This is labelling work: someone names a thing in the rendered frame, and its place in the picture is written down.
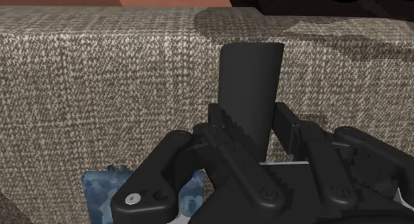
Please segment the blue mottled block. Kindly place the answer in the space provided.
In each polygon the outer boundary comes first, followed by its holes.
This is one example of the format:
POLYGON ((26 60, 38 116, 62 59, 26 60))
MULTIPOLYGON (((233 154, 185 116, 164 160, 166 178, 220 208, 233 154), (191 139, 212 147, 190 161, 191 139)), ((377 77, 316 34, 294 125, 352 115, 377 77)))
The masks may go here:
MULTIPOLYGON (((84 172, 82 186, 91 224, 114 224, 110 209, 111 198, 132 173, 126 165, 119 168, 109 165, 106 170, 84 172)), ((179 191, 179 213, 168 224, 188 224, 204 202, 204 182, 204 172, 195 171, 179 191)))

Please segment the black tapered cup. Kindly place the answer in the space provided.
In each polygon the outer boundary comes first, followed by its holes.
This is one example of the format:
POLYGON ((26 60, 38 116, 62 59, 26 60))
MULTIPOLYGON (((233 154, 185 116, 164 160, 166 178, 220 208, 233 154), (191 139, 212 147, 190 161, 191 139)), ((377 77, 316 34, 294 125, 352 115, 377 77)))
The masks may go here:
POLYGON ((230 137, 266 161, 283 60, 280 42, 234 42, 220 51, 218 105, 230 137))

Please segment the grey woven fabric sofa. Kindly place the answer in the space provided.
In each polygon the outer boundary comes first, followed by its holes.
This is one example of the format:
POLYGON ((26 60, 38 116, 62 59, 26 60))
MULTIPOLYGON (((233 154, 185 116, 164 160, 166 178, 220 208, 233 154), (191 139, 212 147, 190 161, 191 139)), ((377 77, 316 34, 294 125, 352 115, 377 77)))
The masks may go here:
POLYGON ((277 99, 414 156, 414 23, 250 8, 0 7, 0 224, 90 224, 86 170, 207 118, 221 47, 285 44, 277 99))

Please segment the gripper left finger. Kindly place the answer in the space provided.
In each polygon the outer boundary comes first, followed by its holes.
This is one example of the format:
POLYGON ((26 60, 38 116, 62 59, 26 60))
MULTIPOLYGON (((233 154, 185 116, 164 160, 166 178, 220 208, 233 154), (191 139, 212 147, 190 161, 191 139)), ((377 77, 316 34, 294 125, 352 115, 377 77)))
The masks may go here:
POLYGON ((274 219, 284 213, 285 194, 240 142, 244 134, 228 134, 227 114, 218 104, 208 110, 208 122, 191 133, 167 133, 115 193, 110 202, 115 222, 171 222, 178 215, 179 191, 203 168, 232 177, 258 216, 274 219))

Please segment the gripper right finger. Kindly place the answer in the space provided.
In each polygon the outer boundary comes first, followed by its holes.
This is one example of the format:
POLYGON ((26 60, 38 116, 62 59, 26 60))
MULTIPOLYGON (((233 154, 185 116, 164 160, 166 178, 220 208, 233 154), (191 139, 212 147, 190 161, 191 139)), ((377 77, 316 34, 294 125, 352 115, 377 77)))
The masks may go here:
POLYGON ((272 170, 278 184, 312 185, 312 194, 336 209, 414 209, 414 156, 354 127, 325 131, 281 102, 272 129, 293 156, 272 170))

